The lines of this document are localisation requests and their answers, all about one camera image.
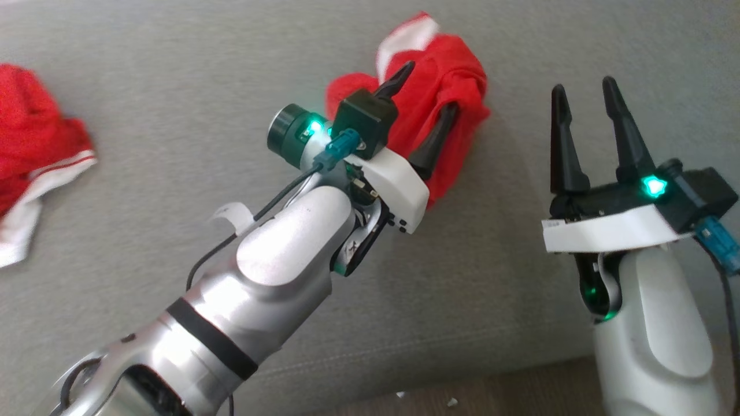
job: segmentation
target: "white stripe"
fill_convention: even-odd
[[[83,158],[92,152],[80,152]],[[40,174],[16,201],[5,216],[0,219],[0,267],[23,260],[28,253],[33,229],[41,213],[41,197],[44,193],[70,183],[79,174],[87,170],[97,159],[73,161],[71,165]]]
[[[542,226],[548,252],[618,252],[691,236],[676,234],[653,204],[563,225],[543,222]]]
[[[377,81],[386,81],[386,71],[393,55],[404,50],[424,50],[439,33],[440,26],[429,16],[407,21],[393,31],[377,48]]]
[[[71,158],[61,159],[60,161],[57,161],[55,163],[52,163],[49,166],[40,167],[37,170],[33,170],[31,173],[28,174],[28,178],[32,181],[33,179],[36,179],[36,176],[39,174],[49,170],[54,169],[55,167],[64,166],[66,164],[73,164],[81,159],[94,156],[95,153],[92,150],[83,150],[80,153],[72,156]]]

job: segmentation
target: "green led light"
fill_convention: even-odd
[[[318,121],[312,121],[311,124],[309,124],[309,128],[306,129],[306,132],[310,135],[314,135],[318,132],[323,130],[323,126]]]
[[[642,188],[651,198],[658,198],[665,193],[668,182],[658,179],[655,175],[642,179]]]
[[[595,301],[596,301],[596,288],[595,288],[595,287],[592,287],[592,288],[590,288],[590,289],[588,289],[588,288],[587,288],[587,289],[586,289],[586,290],[585,290],[585,291],[583,292],[583,296],[584,296],[584,299],[585,299],[585,300],[586,300],[586,301],[587,301],[588,303],[593,303],[593,302],[595,302]]]
[[[602,320],[602,322],[609,321],[611,318],[614,318],[615,316],[616,316],[616,312],[615,311],[609,312],[608,314],[606,314],[606,316],[604,317],[604,319]]]

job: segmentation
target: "white paper tag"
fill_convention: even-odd
[[[255,223],[255,217],[252,215],[252,211],[249,211],[249,208],[241,202],[229,202],[217,209],[208,221],[213,221],[216,218],[225,218],[228,222],[232,223],[236,235],[241,235]]]

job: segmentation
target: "gray couch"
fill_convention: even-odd
[[[29,414],[75,360],[154,318],[229,233],[221,204],[265,204],[296,171],[265,145],[275,111],[323,109],[334,77],[426,10],[490,81],[493,115],[414,235],[388,232],[236,394],[238,415],[361,397],[591,352],[574,263],[547,255],[550,90],[563,83],[592,183],[616,153],[616,77],[657,161],[740,189],[740,28],[722,0],[0,0],[0,60],[33,68],[87,122],[100,163],[45,198],[32,254],[0,270],[0,407]],[[740,229],[740,209],[727,218]],[[676,247],[702,315],[719,283]]]

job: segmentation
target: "white trim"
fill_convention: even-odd
[[[41,214],[39,198],[54,188],[70,183],[82,172],[98,163],[93,156],[95,156],[94,152],[84,150],[72,158],[43,168],[46,172],[38,174],[38,170],[35,171],[38,174],[36,179],[0,220],[0,267],[18,263],[26,258],[33,230]]]
[[[386,71],[393,55],[404,50],[424,50],[439,33],[440,26],[429,15],[421,15],[401,24],[380,42],[375,56],[375,70],[379,84],[386,81]]]
[[[56,167],[64,166],[67,164],[73,164],[79,161],[80,159],[87,158],[87,157],[94,156],[94,155],[95,153],[92,150],[83,150],[80,153],[77,153],[76,155],[72,157],[61,159],[60,161],[54,162],[51,165],[40,167],[37,170],[32,170],[31,173],[28,174],[28,178],[32,181],[33,179],[36,178],[36,176],[39,176],[40,174],[42,174],[43,172],[47,170],[54,169]]]

